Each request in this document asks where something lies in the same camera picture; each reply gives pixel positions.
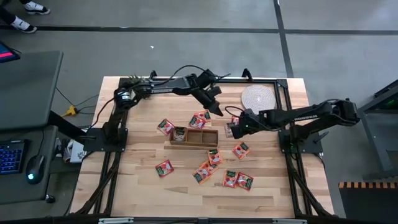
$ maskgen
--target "screen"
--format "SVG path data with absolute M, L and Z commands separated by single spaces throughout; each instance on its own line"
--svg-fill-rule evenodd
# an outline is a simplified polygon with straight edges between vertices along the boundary
M 18 54 L 0 42 L 0 63 L 19 59 Z

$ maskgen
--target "black trouser leg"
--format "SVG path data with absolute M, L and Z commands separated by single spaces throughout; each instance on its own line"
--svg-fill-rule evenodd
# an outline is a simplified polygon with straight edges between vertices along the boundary
M 26 4 L 28 2 L 31 2 L 32 0 L 19 0 L 22 4 Z
M 8 24 L 8 25 L 12 24 L 12 22 L 14 22 L 15 18 L 16 18 L 15 15 L 11 14 L 5 8 L 0 6 L 0 19 L 4 20 L 4 22 L 6 22 L 6 24 Z

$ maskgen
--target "computer mouse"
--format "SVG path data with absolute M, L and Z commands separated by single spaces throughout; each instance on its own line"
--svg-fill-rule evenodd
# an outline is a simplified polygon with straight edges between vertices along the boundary
M 26 164 L 26 180 L 29 184 L 38 184 L 44 175 L 44 156 L 37 155 L 29 159 Z

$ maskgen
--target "person's foot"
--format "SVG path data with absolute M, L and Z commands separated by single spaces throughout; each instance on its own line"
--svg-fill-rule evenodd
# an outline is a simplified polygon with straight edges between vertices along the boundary
M 34 3 L 33 1 L 28 2 L 27 4 L 24 5 L 26 13 L 33 15 L 33 14 L 40 14 L 40 15 L 47 15 L 50 14 L 50 9 L 47 9 L 46 7 Z
M 29 23 L 23 21 L 17 16 L 11 25 L 15 27 L 17 30 L 20 30 L 26 34 L 33 34 L 37 30 L 35 26 L 30 25 Z

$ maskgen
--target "blue backlit keyboard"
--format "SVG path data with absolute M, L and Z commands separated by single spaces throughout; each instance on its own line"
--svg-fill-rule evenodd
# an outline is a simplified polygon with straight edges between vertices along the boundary
M 28 140 L 0 141 L 0 175 L 21 172 Z

